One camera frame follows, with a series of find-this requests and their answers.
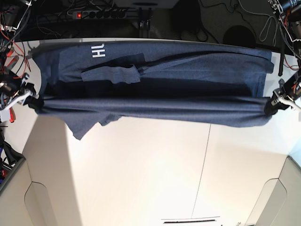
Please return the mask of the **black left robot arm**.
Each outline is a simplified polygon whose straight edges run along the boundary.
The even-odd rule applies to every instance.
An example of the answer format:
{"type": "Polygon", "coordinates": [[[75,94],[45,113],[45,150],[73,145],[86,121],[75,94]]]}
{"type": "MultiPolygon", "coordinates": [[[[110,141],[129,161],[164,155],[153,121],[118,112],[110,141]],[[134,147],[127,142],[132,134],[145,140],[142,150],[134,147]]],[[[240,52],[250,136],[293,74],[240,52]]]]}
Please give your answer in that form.
{"type": "Polygon", "coordinates": [[[301,2],[299,0],[270,0],[269,4],[279,20],[278,28],[283,43],[297,59],[295,73],[287,81],[279,80],[279,88],[273,91],[264,112],[271,116],[278,110],[292,108],[300,111],[295,103],[301,97],[301,2]]]}

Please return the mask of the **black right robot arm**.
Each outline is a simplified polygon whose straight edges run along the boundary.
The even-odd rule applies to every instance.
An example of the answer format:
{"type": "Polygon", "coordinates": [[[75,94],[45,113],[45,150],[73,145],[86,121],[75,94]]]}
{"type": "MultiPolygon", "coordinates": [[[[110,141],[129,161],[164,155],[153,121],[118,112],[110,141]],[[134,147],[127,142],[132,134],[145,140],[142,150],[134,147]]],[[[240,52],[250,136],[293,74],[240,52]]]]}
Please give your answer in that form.
{"type": "Polygon", "coordinates": [[[0,2],[0,122],[16,120],[13,106],[28,105],[40,109],[44,101],[27,82],[30,70],[25,46],[15,39],[26,27],[33,0],[2,0],[0,2]]]}

